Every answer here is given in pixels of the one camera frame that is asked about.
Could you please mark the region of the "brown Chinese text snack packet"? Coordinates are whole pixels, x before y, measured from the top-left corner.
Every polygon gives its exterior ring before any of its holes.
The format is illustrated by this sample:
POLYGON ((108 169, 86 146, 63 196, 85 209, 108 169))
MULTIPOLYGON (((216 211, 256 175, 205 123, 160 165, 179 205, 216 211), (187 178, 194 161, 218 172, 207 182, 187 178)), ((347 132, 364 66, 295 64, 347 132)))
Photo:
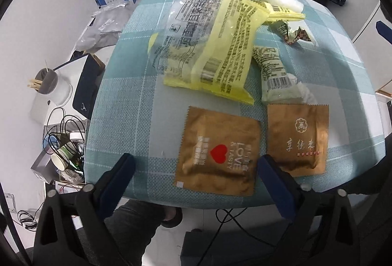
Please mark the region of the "brown Chinese text snack packet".
POLYGON ((329 106, 270 104, 266 153, 293 177, 326 170, 329 106))

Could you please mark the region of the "brown heart snack packet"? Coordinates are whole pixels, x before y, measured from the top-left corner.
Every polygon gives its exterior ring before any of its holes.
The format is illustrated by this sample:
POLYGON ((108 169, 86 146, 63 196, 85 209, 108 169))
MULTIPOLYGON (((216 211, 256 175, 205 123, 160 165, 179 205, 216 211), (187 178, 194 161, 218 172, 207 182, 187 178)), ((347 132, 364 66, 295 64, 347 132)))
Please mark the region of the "brown heart snack packet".
POLYGON ((258 120, 189 107, 174 185, 197 192, 250 197, 255 191, 258 120))

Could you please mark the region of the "white green barcode wrapper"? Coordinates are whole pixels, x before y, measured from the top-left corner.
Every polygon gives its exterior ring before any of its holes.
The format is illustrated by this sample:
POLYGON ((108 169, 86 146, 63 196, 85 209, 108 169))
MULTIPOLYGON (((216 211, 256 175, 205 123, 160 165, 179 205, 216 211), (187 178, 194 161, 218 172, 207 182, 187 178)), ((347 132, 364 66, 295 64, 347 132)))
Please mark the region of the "white green barcode wrapper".
POLYGON ((253 59, 261 71, 261 100, 268 104, 317 104, 308 87, 286 71, 275 47, 253 47, 253 59))

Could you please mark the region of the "large yellow clear snack bag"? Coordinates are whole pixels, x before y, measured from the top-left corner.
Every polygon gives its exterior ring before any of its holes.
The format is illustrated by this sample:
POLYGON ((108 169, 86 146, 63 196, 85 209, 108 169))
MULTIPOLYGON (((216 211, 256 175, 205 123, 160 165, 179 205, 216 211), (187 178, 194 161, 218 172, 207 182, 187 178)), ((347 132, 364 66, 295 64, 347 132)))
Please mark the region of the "large yellow clear snack bag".
POLYGON ((245 82, 257 29, 270 12, 251 0, 174 0, 148 45, 167 86, 252 105, 245 82))

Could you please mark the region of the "paper cup with green print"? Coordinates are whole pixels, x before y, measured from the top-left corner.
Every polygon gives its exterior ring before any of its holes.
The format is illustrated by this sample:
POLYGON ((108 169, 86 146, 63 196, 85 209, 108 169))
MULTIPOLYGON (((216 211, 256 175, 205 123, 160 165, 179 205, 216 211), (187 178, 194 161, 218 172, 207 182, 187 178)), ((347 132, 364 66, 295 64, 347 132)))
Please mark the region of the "paper cup with green print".
POLYGON ((73 142, 69 141, 63 146, 59 147, 50 156, 54 166, 60 170, 65 171, 68 167, 78 170, 78 165, 73 161, 73 158, 77 154, 77 149, 73 142))

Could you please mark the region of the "dark navy paper bag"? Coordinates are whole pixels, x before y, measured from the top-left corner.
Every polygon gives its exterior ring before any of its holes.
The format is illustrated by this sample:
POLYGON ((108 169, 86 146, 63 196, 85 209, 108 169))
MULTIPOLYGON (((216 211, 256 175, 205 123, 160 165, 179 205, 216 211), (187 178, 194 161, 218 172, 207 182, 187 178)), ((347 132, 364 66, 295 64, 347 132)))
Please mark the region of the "dark navy paper bag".
POLYGON ((106 65, 95 55, 88 54, 73 99, 73 108, 91 119, 98 89, 106 65))

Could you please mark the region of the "white cup with sticks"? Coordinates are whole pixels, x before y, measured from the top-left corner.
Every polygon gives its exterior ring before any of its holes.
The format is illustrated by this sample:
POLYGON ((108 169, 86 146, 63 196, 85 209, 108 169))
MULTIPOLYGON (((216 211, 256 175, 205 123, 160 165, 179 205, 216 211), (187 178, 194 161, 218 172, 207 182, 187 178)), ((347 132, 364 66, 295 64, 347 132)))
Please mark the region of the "white cup with sticks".
POLYGON ((54 103, 57 107, 63 107, 71 98, 73 86, 71 83, 57 71, 44 67, 40 69, 33 79, 29 80, 27 85, 35 90, 47 100, 54 103))

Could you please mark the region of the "checkered teal tablecloth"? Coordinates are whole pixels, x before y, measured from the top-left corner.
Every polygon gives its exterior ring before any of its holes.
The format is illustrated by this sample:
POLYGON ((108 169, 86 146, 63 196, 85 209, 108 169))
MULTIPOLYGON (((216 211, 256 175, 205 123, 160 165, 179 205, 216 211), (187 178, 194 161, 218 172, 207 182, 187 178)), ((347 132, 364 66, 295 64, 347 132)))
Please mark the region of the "checkered teal tablecloth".
MULTIPOLYGON (((262 182, 251 197, 194 192, 174 185, 177 157, 189 106, 252 117, 266 124, 260 72, 250 68, 245 87, 251 106, 205 92, 174 88, 151 66, 147 46, 165 22, 174 0, 142 0, 126 24, 106 67, 87 135, 85 177, 95 183, 124 154, 136 170, 125 196, 183 208, 242 208, 271 203, 262 182)), ((288 45, 266 26, 258 46, 275 47, 294 74, 330 109, 326 171, 302 181, 322 192, 360 176, 385 156, 385 138, 375 91, 349 35, 333 14, 313 0, 304 5, 315 43, 288 45)))

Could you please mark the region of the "grey plastic mailer bag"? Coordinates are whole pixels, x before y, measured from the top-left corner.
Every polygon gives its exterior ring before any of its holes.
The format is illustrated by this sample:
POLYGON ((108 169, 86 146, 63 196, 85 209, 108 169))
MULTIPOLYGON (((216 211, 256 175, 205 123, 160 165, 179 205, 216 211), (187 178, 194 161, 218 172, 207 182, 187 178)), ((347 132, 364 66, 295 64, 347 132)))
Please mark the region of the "grey plastic mailer bag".
POLYGON ((94 52, 115 45, 125 28, 135 5, 130 1, 104 6, 92 15, 92 23, 75 44, 76 51, 94 52))

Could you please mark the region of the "small crumpled candy wrapper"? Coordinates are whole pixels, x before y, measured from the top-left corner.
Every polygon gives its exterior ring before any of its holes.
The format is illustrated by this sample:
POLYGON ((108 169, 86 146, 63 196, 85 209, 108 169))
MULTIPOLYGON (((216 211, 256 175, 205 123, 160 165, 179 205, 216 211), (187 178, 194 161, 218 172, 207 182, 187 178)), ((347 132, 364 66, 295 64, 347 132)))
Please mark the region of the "small crumpled candy wrapper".
POLYGON ((315 42, 312 34, 304 27, 292 27, 289 22, 277 21, 269 24, 270 28, 278 33, 288 45, 292 45, 297 41, 315 42))

